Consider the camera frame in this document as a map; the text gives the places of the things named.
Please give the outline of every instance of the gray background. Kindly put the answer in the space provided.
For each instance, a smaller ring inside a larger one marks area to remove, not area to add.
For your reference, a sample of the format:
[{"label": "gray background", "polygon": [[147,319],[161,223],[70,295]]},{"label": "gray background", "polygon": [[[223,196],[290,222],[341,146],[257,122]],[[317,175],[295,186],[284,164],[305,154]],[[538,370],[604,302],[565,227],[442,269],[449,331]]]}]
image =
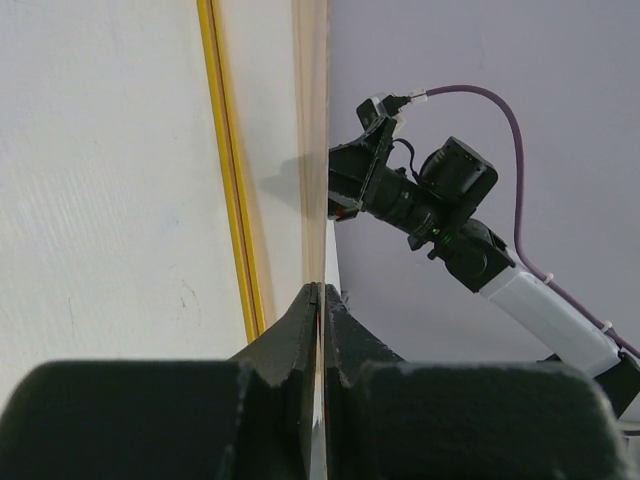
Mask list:
[{"label": "gray background", "polygon": [[[355,107],[378,92],[471,83],[511,105],[523,129],[528,256],[640,345],[640,2],[336,0],[331,145],[361,133]],[[500,174],[477,217],[513,244],[515,165],[488,100],[448,94],[407,111],[424,159],[454,135]],[[405,165],[396,149],[391,165]],[[368,215],[336,226],[343,290],[374,334],[410,360],[499,361],[549,354],[450,277],[427,249]],[[632,417],[640,420],[640,409]]]}]

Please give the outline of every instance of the robotic arm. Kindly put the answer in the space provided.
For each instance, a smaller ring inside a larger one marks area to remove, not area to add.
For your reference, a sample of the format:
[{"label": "robotic arm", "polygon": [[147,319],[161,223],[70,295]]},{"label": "robotic arm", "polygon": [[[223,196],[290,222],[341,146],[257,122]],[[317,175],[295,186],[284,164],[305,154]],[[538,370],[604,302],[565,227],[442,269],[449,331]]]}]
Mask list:
[{"label": "robotic arm", "polygon": [[[441,259],[451,275],[507,312],[560,360],[600,383],[620,416],[640,392],[633,358],[564,298],[535,277],[505,242],[472,218],[498,180],[495,168],[451,137],[413,169],[413,147],[394,139],[398,114],[413,98],[372,97],[357,109],[365,132],[329,150],[329,218],[359,212],[409,235],[409,247],[433,244],[428,258]],[[411,175],[386,166],[394,144],[411,153]]]}]

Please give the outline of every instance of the cable clip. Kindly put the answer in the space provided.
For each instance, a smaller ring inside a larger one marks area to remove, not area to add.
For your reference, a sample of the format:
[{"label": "cable clip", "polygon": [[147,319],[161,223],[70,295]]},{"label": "cable clip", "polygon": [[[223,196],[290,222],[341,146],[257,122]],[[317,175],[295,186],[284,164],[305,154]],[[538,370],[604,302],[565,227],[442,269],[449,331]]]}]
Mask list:
[{"label": "cable clip", "polygon": [[611,323],[609,320],[607,320],[606,322],[603,322],[603,325],[602,325],[602,328],[600,329],[600,331],[602,333],[607,333],[612,328],[613,328],[613,323]]}]

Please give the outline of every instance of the yellow stripe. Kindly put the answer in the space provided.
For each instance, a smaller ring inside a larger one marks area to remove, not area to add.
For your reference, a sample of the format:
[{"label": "yellow stripe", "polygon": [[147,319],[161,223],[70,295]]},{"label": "yellow stripe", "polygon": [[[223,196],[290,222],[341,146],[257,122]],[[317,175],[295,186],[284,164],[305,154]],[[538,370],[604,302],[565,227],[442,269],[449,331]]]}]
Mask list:
[{"label": "yellow stripe", "polygon": [[217,2],[197,2],[240,300],[247,340],[252,342],[264,332],[265,322],[251,241],[245,185],[242,180],[242,165],[238,157],[239,137],[231,115],[231,78],[222,48],[220,10]]}]

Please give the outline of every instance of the black wire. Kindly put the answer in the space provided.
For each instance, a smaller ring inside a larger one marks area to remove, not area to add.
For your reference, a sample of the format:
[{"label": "black wire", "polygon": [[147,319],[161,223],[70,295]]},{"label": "black wire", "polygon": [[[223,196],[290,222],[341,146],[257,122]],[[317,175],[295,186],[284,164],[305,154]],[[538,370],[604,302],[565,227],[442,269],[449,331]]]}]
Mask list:
[{"label": "black wire", "polygon": [[411,145],[404,138],[394,138],[393,141],[391,142],[391,144],[393,145],[396,142],[404,145],[407,148],[407,150],[409,150],[409,154],[411,155],[411,158],[409,159],[409,170],[411,170],[411,175],[413,175],[414,180],[416,182],[419,182],[420,181],[420,177],[418,176],[418,173],[413,168],[413,159],[416,156],[416,150],[413,148],[413,145]]}]

